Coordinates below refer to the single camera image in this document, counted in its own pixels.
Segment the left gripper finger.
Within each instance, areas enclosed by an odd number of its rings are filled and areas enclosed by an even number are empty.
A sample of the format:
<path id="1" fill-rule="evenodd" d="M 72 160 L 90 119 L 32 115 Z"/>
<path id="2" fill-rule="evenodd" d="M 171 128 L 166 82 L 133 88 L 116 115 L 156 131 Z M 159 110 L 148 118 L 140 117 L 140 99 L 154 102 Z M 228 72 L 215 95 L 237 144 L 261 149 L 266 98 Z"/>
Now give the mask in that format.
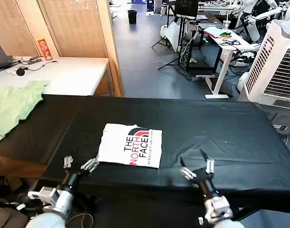
<path id="1" fill-rule="evenodd" d="M 99 165 L 98 156 L 89 159 L 85 164 L 83 164 L 80 169 L 82 171 L 92 172 Z"/>
<path id="2" fill-rule="evenodd" d="M 72 156 L 65 156 L 64 157 L 64 163 L 63 163 L 63 168 L 64 169 L 69 169 L 72 166 L 74 159 Z"/>

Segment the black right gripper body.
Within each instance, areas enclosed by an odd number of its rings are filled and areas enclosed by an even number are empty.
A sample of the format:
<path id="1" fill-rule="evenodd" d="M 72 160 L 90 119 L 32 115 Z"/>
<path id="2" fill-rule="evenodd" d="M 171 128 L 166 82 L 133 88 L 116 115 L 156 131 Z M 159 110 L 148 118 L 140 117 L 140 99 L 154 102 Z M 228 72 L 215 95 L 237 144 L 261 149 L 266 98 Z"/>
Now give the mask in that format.
<path id="1" fill-rule="evenodd" d="M 204 198 L 219 197 L 219 193 L 212 182 L 213 173 L 207 173 L 205 168 L 193 170 L 193 173 L 196 177 L 192 180 L 192 183 L 198 185 Z"/>

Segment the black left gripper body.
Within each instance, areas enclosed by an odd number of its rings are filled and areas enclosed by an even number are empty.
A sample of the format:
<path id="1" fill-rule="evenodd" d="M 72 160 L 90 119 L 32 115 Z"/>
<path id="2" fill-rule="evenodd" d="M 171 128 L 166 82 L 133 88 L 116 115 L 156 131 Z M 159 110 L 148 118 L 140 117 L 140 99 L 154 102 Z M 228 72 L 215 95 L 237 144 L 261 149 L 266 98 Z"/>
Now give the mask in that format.
<path id="1" fill-rule="evenodd" d="M 65 173 L 66 175 L 62 181 L 61 189 L 67 192 L 76 192 L 83 173 L 81 171 L 69 172 L 67 170 L 65 170 Z"/>

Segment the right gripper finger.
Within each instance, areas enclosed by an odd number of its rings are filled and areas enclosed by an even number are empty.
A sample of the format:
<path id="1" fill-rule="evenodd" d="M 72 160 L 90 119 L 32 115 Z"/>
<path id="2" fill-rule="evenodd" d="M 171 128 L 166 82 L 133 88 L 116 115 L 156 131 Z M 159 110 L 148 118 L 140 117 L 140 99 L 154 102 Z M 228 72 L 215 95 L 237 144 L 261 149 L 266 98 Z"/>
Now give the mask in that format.
<path id="1" fill-rule="evenodd" d="M 189 169 L 185 166 L 185 163 L 184 163 L 182 157 L 180 158 L 180 165 L 181 165 L 181 167 L 180 167 L 180 173 L 181 173 L 181 174 L 182 174 L 186 179 L 192 181 L 192 180 L 194 180 L 194 179 L 197 177 L 197 175 L 196 175 L 194 172 L 192 172 L 191 170 L 189 170 Z"/>
<path id="2" fill-rule="evenodd" d="M 204 150 L 200 149 L 200 152 L 206 162 L 205 172 L 207 174 L 214 174 L 214 160 L 210 159 L 209 156 L 204 152 Z"/>

